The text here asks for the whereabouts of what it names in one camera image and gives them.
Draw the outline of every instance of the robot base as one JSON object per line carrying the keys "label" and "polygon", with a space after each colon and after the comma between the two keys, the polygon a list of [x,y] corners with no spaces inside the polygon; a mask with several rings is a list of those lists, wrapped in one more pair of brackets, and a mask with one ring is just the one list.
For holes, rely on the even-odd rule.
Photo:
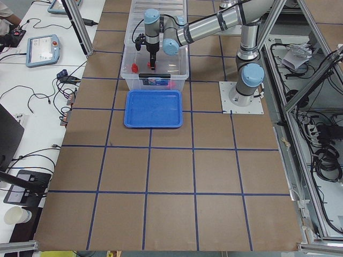
{"label": "robot base", "polygon": [[264,114],[260,97],[253,98],[251,104],[247,107],[235,105],[229,97],[231,89],[235,86],[236,82],[219,82],[221,106],[224,114]]}

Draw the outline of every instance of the person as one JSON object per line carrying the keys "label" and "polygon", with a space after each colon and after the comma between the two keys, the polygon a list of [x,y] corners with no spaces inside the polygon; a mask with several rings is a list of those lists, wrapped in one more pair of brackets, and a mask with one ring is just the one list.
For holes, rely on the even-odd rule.
{"label": "person", "polygon": [[0,1],[0,35],[6,35],[8,32],[18,27],[20,23],[21,19]]}

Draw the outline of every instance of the black connector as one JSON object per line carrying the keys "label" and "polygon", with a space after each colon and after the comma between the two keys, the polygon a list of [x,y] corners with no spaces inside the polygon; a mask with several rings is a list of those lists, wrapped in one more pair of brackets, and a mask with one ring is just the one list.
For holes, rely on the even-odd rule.
{"label": "black connector", "polygon": [[85,19],[85,18],[82,18],[82,20],[84,21],[84,24],[86,26],[93,26],[93,25],[97,25],[98,24],[94,20],[89,20],[89,19]]}

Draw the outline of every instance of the person's arm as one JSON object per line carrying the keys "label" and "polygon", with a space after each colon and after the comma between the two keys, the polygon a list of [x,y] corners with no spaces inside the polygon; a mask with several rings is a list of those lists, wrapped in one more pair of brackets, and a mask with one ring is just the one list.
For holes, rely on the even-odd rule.
{"label": "person's arm", "polygon": [[15,14],[12,14],[8,17],[0,16],[0,19],[5,19],[5,20],[9,21],[10,23],[12,23],[13,25],[16,25],[16,26],[19,26],[19,24],[21,23],[21,19],[18,18]]}

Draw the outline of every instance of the yellow object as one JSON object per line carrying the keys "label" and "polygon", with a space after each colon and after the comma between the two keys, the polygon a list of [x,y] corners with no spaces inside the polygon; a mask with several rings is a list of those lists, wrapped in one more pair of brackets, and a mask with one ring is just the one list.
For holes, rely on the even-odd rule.
{"label": "yellow object", "polygon": [[76,257],[72,251],[41,252],[41,257]]}

